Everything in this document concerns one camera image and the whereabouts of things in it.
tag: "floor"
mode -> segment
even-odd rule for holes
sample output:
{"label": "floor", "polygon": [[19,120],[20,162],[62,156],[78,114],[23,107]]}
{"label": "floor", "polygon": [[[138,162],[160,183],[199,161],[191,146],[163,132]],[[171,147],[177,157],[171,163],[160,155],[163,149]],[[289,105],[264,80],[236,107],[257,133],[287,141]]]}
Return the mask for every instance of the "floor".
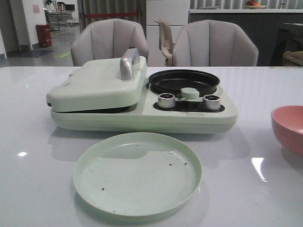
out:
{"label": "floor", "polygon": [[7,66],[73,66],[71,60],[71,45],[80,35],[78,25],[74,27],[60,26],[59,31],[51,32],[52,46],[39,47],[35,50],[52,50],[38,58],[12,57],[0,59],[0,68]]}

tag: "plastic plate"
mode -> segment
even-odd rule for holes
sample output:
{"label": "plastic plate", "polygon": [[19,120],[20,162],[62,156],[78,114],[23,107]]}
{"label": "plastic plate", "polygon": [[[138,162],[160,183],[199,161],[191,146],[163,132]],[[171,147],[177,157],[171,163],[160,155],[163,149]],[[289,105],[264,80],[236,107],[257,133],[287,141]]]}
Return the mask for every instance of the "plastic plate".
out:
{"label": "plastic plate", "polygon": [[134,132],[105,139],[78,160],[73,181],[93,207],[115,215],[146,217],[173,211],[202,180],[195,152],[169,136]]}

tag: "white table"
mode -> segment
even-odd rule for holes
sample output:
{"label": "white table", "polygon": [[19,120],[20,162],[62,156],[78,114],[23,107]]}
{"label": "white table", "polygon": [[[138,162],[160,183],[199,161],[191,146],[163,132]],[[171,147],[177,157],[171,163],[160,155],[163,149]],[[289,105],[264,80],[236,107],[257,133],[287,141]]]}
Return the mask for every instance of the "white table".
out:
{"label": "white table", "polygon": [[[148,75],[163,69],[167,68],[148,68]],[[198,154],[204,176],[186,206],[145,226],[302,226],[303,158],[275,139],[270,112],[281,105],[303,105],[303,69],[194,69],[221,79],[239,109],[239,119],[223,134],[168,134]],[[46,93],[72,70],[0,69],[0,226],[122,225],[98,215],[72,182],[79,157],[93,144],[120,133],[58,128],[46,105]]]}

